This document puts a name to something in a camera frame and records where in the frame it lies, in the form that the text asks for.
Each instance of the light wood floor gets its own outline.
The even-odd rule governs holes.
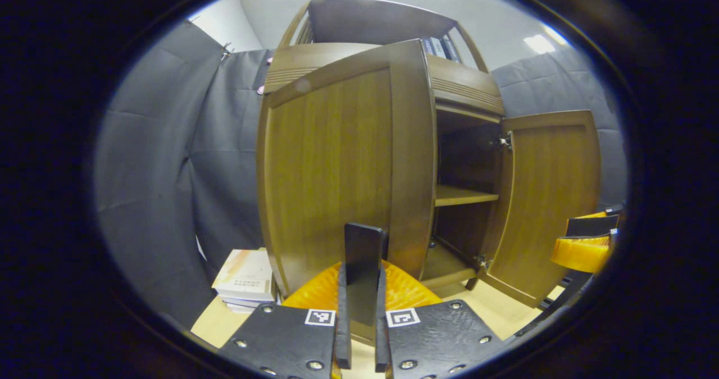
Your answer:
[[[564,290],[557,286],[549,295],[556,299]],[[464,284],[454,284],[435,290],[442,300],[462,299],[487,323],[501,340],[509,338],[541,313],[539,308],[527,307],[523,303],[502,294],[499,290],[482,281],[472,291],[465,290]],[[233,313],[219,297],[210,302],[205,312],[192,327],[192,333],[213,346],[220,348],[247,319],[248,314]],[[342,371],[343,379],[385,377],[375,373],[375,349],[369,345],[352,341],[352,369]]]

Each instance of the stack of books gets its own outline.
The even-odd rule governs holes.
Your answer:
[[[452,40],[448,36],[435,38],[433,36],[422,38],[422,46],[424,51],[428,54],[432,54],[443,59],[449,59],[457,63],[462,63],[462,60],[457,54],[457,48],[452,43]]]
[[[252,313],[260,303],[277,302],[265,249],[232,250],[212,287],[235,313]]]

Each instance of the bolt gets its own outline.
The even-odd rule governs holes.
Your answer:
[[[324,365],[319,361],[310,361],[307,363],[307,368],[312,369],[313,371],[319,371],[319,369],[324,368]]]
[[[412,361],[411,359],[408,359],[407,361],[402,361],[400,364],[400,368],[402,369],[412,369],[415,366],[417,366],[417,361]]]

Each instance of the ceiling light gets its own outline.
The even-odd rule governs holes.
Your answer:
[[[534,52],[537,52],[539,54],[547,53],[547,52],[554,52],[554,47],[552,44],[547,41],[547,39],[544,36],[541,35],[534,35],[530,36],[529,38],[524,38],[524,42],[529,45],[532,49],[534,49]]]
[[[560,45],[566,45],[567,39],[564,39],[561,35],[559,35],[559,32],[554,31],[554,29],[549,28],[548,26],[544,26],[544,31],[547,32],[547,35],[551,36],[552,39],[557,41]]]

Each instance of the open cabinet door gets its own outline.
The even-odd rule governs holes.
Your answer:
[[[488,284],[536,307],[567,274],[550,261],[567,219],[593,213],[600,154],[590,111],[506,118],[500,199],[483,245]]]
[[[344,259],[344,225],[389,233],[388,261],[419,277],[431,230],[436,116],[418,40],[332,62],[262,103],[262,236],[287,296]]]

